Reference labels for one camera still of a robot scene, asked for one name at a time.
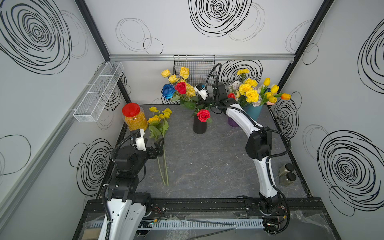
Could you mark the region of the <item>sunflower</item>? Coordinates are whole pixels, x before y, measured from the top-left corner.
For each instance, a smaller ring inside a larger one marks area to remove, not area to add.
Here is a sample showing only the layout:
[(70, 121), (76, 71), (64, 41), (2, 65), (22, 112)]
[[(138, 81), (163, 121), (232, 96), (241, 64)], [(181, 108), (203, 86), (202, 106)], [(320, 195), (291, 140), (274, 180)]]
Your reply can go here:
[(162, 136), (161, 127), (161, 118), (159, 116), (155, 115), (152, 118), (149, 118), (148, 129), (151, 133), (150, 138), (157, 141)]

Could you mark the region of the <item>black vase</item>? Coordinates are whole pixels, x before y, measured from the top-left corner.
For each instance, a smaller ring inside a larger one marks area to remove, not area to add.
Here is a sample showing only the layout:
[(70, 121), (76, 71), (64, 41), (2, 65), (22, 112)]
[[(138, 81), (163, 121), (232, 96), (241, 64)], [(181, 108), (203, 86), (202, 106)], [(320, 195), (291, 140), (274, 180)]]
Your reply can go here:
[(193, 131), (199, 135), (204, 134), (207, 131), (207, 123), (201, 122), (198, 116), (194, 116)]

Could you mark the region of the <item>yellow rose stem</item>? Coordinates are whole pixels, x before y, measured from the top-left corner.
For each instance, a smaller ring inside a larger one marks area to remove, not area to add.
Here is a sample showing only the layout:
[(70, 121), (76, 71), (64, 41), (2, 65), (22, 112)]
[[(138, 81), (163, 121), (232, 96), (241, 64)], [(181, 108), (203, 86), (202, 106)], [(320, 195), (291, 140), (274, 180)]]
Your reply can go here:
[(167, 100), (192, 101), (192, 98), (196, 96), (194, 87), (189, 84), (190, 70), (188, 68), (181, 67), (178, 74), (171, 74), (170, 70), (164, 70), (161, 75), (168, 79), (168, 84), (174, 85), (176, 89), (173, 98)]

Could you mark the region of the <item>yellow poppy stem large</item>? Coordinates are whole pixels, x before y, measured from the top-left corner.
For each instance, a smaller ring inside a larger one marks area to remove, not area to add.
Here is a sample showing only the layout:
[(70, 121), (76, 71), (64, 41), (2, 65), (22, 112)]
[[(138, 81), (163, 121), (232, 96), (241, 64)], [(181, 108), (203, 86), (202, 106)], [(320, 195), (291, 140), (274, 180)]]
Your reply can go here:
[[(163, 138), (165, 138), (166, 133), (169, 129), (168, 119), (171, 117), (171, 114), (172, 114), (172, 111), (169, 108), (167, 108), (159, 115), (160, 119), (163, 120), (163, 125), (160, 128)], [(164, 145), (163, 149), (164, 149), (163, 161), (164, 161), (165, 176), (166, 176), (166, 186), (169, 186), (169, 174), (168, 174), (165, 145)]]

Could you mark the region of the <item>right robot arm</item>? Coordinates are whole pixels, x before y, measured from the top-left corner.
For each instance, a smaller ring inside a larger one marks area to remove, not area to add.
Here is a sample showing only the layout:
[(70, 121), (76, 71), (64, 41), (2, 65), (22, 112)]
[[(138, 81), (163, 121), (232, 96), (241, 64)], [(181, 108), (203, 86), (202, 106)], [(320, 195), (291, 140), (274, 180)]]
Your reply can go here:
[(283, 194), (278, 190), (273, 178), (273, 171), (270, 160), (274, 157), (280, 157), (288, 153), (289, 150), (281, 154), (272, 154), (272, 133), (283, 137), (282, 132), (262, 127), (255, 122), (233, 98), (226, 95), (225, 86), (222, 83), (213, 85), (213, 95), (210, 96), (207, 87), (198, 84), (194, 91), (199, 99), (199, 103), (205, 107), (212, 107), (225, 113), (234, 120), (248, 137), (245, 147), (247, 155), (254, 161), (260, 183), (260, 201), (261, 213), (271, 215), (284, 200)]

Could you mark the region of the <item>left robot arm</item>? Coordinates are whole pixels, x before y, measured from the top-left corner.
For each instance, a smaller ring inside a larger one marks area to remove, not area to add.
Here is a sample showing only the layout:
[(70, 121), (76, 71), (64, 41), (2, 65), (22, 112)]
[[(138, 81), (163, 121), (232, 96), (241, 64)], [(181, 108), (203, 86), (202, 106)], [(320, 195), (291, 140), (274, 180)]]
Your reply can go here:
[(135, 146), (124, 146), (131, 140), (127, 137), (112, 151), (115, 170), (102, 187), (102, 204), (105, 219), (99, 235), (100, 240), (132, 240), (142, 219), (151, 214), (152, 198), (147, 193), (137, 193), (140, 183), (138, 174), (148, 160), (164, 154), (164, 138), (154, 147), (145, 149), (146, 141), (136, 139)]

